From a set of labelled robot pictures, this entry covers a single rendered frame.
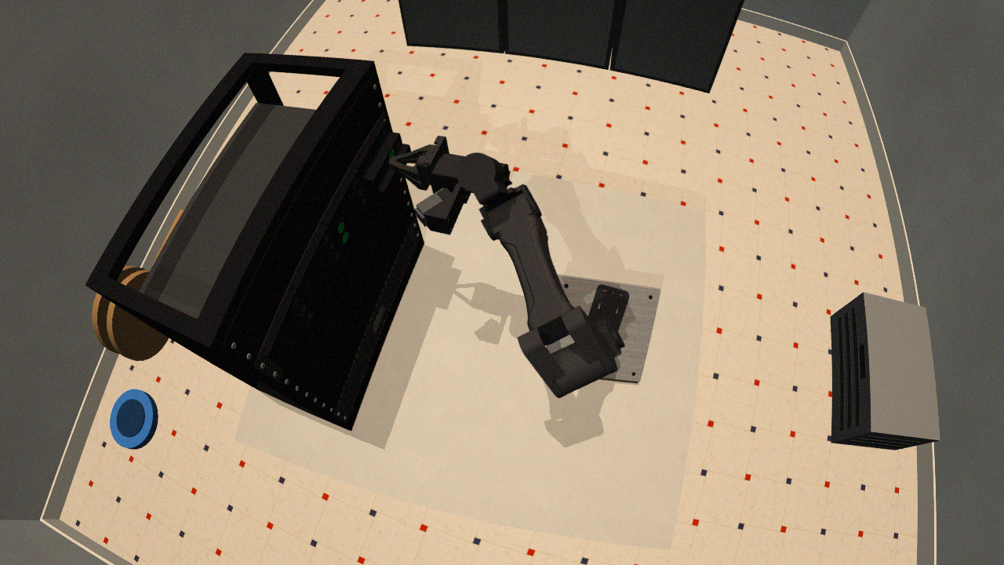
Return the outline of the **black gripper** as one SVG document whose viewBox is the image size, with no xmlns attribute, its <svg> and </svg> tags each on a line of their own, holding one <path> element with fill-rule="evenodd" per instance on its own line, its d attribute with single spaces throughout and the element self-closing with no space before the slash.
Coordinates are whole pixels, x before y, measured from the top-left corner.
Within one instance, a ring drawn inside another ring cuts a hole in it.
<svg viewBox="0 0 1004 565">
<path fill-rule="evenodd" d="M 408 151 L 408 153 L 399 156 L 392 156 L 390 161 L 388 161 L 388 165 L 406 177 L 412 184 L 415 184 L 417 189 L 426 191 L 429 185 L 431 185 L 431 190 L 434 194 L 436 188 L 433 179 L 431 179 L 431 171 L 434 170 L 440 158 L 461 161 L 465 156 L 450 154 L 447 137 L 437 136 L 434 144 L 426 144 L 426 146 L 415 151 Z M 402 163 L 415 163 L 415 166 L 407 166 Z"/>
</svg>

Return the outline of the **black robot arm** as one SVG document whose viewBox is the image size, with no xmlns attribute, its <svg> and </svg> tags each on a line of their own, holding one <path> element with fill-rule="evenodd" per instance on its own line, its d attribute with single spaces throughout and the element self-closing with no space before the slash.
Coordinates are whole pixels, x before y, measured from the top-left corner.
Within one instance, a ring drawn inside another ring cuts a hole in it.
<svg viewBox="0 0 1004 565">
<path fill-rule="evenodd" d="M 588 317 L 580 305 L 570 304 L 550 258 L 537 201 L 525 184 L 507 188 L 510 173 L 507 164 L 478 152 L 461 161 L 440 158 L 431 171 L 437 192 L 417 203 L 415 212 L 425 228 L 451 235 L 463 204 L 475 194 L 485 207 L 479 211 L 487 235 L 500 240 L 522 286 L 529 332 L 518 337 L 518 344 L 550 391 L 562 398 L 617 371 L 614 358 L 625 346 L 618 326 L 630 294 L 599 285 Z M 574 343 L 550 354 L 545 345 L 568 335 Z"/>
</svg>

